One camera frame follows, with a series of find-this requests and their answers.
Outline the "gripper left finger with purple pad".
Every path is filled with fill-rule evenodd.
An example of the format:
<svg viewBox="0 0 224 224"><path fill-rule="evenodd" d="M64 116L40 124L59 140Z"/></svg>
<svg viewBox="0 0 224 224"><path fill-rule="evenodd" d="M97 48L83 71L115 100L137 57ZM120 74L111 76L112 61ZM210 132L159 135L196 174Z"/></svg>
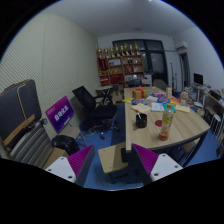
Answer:
<svg viewBox="0 0 224 224"><path fill-rule="evenodd" d="M90 145L68 158L59 157L46 168L46 171L76 185L83 186L94 156L95 147Z"/></svg>

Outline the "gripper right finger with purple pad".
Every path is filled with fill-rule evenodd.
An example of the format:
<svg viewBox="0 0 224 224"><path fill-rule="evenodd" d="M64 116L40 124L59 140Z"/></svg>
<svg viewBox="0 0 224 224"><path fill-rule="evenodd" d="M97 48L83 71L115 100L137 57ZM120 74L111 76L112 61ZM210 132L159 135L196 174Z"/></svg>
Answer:
<svg viewBox="0 0 224 224"><path fill-rule="evenodd" d="M144 185L182 169L182 166L166 153L156 154L137 144L132 144L131 158L136 163Z"/></svg>

